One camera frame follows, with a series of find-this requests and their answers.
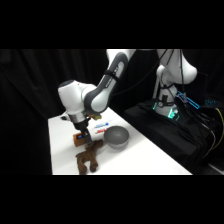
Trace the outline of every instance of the black curtain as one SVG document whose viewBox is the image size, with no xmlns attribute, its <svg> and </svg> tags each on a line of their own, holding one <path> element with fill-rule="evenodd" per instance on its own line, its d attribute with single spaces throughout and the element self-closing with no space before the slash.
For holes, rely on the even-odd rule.
<svg viewBox="0 0 224 224">
<path fill-rule="evenodd" d="M 184 50 L 187 60 L 209 75 L 208 92 L 224 96 L 224 49 Z M 119 91 L 134 85 L 158 60 L 156 51 L 138 51 Z M 1 49 L 1 173 L 52 174 L 47 120 L 64 112 L 60 83 L 75 79 L 97 85 L 108 66 L 105 49 Z M 156 69 L 135 89 L 116 96 L 110 107 L 119 115 L 152 98 Z"/>
</svg>

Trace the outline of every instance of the table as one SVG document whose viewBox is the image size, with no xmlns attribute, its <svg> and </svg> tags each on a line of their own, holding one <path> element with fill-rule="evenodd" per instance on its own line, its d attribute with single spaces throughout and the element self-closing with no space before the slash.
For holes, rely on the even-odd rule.
<svg viewBox="0 0 224 224">
<path fill-rule="evenodd" d="M 95 134 L 95 125 L 109 123 L 122 126 L 130 134 L 125 149 L 115 150 L 107 144 L 97 151 L 99 168 L 88 175 L 191 175 L 185 168 L 145 138 L 114 111 L 108 108 L 98 121 L 91 120 L 89 131 L 92 139 L 103 139 L 103 134 Z M 75 147 L 73 135 L 79 133 L 69 121 L 59 117 L 48 120 L 53 175 L 79 175 L 76 155 L 85 151 L 84 146 Z"/>
</svg>

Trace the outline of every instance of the bowl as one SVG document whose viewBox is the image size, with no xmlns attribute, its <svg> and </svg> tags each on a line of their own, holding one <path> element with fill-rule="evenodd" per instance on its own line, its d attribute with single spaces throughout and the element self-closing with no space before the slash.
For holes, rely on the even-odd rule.
<svg viewBox="0 0 224 224">
<path fill-rule="evenodd" d="M 113 149 L 125 147 L 129 137 L 129 132 L 120 126 L 110 127 L 104 133 L 105 142 Z"/>
</svg>

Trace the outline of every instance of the cable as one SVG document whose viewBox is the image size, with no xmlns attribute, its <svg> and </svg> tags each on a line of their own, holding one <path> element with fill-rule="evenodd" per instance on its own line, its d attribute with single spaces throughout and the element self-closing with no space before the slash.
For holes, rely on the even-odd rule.
<svg viewBox="0 0 224 224">
<path fill-rule="evenodd" d="M 166 52 L 168 51 L 168 49 L 166 49 L 163 53 L 163 55 L 160 57 L 160 59 L 156 62 L 156 64 L 153 66 L 153 68 L 147 73 L 147 75 L 142 79 L 140 80 L 138 83 L 136 83 L 134 86 L 130 87 L 129 89 L 126 89 L 122 92 L 119 92 L 119 93 L 116 93 L 114 94 L 113 96 L 117 96 L 117 95 L 120 95 L 120 94 L 123 94 L 125 92 L 128 92 L 129 90 L 135 88 L 137 85 L 139 85 L 141 82 L 143 82 L 150 74 L 151 72 L 154 70 L 154 68 L 157 66 L 157 64 L 161 61 L 161 59 L 164 57 L 164 55 L 166 54 Z"/>
<path fill-rule="evenodd" d="M 209 149 L 209 151 L 207 152 L 207 154 L 203 157 L 203 159 L 212 151 L 215 143 L 216 143 L 216 137 L 215 137 L 215 133 L 213 131 L 210 130 L 210 132 L 212 133 L 213 137 L 214 137 L 214 142 L 212 144 L 212 147 Z"/>
<path fill-rule="evenodd" d="M 212 150 L 216 149 L 220 145 L 220 143 L 222 142 L 223 137 L 224 137 L 224 119 L 223 119 L 221 111 L 218 108 L 216 108 L 216 110 L 218 111 L 218 113 L 219 113 L 219 115 L 221 117 L 221 120 L 222 120 L 223 132 L 222 132 L 222 137 L 221 137 L 220 141 L 218 142 L 218 144 Z"/>
<path fill-rule="evenodd" d="M 181 76 L 182 76 L 182 90 L 183 90 L 183 96 L 184 96 L 184 102 L 186 102 L 187 95 L 185 93 L 185 87 L 184 87 L 184 72 L 183 72 L 183 61 L 182 61 L 182 49 L 180 49 L 180 69 L 181 69 Z"/>
</svg>

